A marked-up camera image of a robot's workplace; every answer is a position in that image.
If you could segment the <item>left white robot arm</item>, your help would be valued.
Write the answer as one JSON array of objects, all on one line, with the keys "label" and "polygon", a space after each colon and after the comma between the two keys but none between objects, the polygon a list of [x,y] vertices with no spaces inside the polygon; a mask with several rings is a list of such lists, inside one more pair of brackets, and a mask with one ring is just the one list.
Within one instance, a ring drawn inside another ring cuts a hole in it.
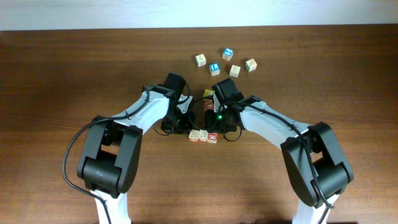
[{"label": "left white robot arm", "polygon": [[127,191],[137,174],[143,135],[158,120],[166,135],[191,131],[188,107],[193,97],[182,94],[187,86],[182,76],[170,73],[163,84],[144,87],[142,96],[122,113],[97,116],[88,125],[76,172],[96,200],[100,223],[131,222]]}]

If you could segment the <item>red letter U block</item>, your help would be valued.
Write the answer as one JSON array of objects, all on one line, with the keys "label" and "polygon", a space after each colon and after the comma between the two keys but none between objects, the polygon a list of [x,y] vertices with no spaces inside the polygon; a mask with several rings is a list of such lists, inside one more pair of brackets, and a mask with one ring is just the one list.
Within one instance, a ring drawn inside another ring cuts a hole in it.
[{"label": "red letter U block", "polygon": [[204,110],[214,110],[214,103],[212,101],[205,101]]}]

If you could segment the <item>yellow wooden block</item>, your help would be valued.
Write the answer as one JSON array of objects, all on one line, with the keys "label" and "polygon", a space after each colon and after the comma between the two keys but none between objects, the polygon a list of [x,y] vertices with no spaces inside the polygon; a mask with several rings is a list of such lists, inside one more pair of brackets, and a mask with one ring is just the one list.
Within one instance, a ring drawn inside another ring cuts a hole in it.
[{"label": "yellow wooden block", "polygon": [[213,90],[205,89],[203,97],[205,101],[209,101],[212,99],[212,96],[214,94]]}]

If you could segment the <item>blue number five block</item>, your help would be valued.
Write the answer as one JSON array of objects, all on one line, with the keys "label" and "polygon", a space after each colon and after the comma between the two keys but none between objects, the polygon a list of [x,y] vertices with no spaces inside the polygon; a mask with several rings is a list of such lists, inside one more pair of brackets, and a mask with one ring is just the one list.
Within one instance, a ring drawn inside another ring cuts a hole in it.
[{"label": "blue number five block", "polygon": [[232,59],[232,57],[233,57],[233,54],[234,54],[234,50],[233,49],[225,48],[224,51],[223,51],[222,58],[227,60],[227,61],[230,61]]}]

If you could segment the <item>plain wooden block centre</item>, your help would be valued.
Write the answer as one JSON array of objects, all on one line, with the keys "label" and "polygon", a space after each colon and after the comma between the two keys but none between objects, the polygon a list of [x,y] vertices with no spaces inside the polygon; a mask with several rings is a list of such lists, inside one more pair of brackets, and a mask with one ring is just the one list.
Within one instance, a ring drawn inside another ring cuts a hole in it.
[{"label": "plain wooden block centre", "polygon": [[229,75],[231,77],[235,77],[238,78],[239,77],[239,73],[240,73],[241,67],[237,66],[237,65],[232,65],[231,69],[229,71]]}]

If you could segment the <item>plain wooden block far left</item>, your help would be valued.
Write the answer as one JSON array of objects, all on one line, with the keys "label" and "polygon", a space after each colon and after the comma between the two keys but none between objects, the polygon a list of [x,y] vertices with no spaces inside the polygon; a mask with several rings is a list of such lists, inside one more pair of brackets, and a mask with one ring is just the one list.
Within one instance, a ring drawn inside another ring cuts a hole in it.
[{"label": "plain wooden block far left", "polygon": [[204,54],[196,55],[195,61],[198,67],[204,66],[206,64],[206,58]]}]

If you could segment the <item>plain wooden picture block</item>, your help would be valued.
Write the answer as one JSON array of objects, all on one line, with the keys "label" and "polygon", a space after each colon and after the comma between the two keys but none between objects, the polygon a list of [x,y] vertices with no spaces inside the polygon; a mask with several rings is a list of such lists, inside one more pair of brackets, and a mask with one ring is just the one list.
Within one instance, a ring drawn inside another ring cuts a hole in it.
[{"label": "plain wooden picture block", "polygon": [[199,132],[199,137],[198,137],[199,141],[201,142],[207,142],[208,139],[208,132],[206,130],[200,130]]}]

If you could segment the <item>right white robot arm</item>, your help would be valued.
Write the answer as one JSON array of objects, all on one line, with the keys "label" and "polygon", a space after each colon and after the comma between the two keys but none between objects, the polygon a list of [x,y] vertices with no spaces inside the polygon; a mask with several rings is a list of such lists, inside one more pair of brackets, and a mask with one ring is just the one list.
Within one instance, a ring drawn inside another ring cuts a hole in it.
[{"label": "right white robot arm", "polygon": [[206,119],[208,130],[226,134],[240,127],[277,146],[299,198],[293,223],[326,223],[337,198],[354,179],[332,128],[324,122],[297,122],[256,96],[246,98],[230,78],[212,89],[215,114]]}]

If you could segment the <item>green edged wooden block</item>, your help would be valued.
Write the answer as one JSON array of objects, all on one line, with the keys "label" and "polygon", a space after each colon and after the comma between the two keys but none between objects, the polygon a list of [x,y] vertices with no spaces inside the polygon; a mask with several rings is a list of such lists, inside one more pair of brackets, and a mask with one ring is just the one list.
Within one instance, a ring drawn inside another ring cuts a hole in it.
[{"label": "green edged wooden block", "polygon": [[245,68],[248,72],[251,72],[257,68],[257,62],[252,58],[245,62]]},{"label": "green edged wooden block", "polygon": [[189,141],[192,141],[192,142],[198,142],[199,136],[200,136],[199,130],[193,129],[190,131],[188,139],[189,139]]}]

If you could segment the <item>blue letter L block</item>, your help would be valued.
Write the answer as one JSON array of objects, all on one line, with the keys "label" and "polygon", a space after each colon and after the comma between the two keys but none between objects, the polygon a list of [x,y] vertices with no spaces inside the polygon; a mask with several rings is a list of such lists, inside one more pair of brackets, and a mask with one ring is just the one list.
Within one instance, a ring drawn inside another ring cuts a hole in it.
[{"label": "blue letter L block", "polygon": [[209,71],[211,76],[219,75],[220,74],[220,65],[219,63],[211,63],[209,66]]}]

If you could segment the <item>red letter E block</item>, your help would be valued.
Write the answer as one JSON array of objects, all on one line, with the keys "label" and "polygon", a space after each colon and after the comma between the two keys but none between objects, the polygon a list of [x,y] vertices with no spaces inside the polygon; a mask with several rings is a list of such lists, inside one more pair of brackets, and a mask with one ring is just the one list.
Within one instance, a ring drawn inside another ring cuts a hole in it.
[{"label": "red letter E block", "polygon": [[218,140],[218,133],[208,133],[207,142],[216,144]]}]

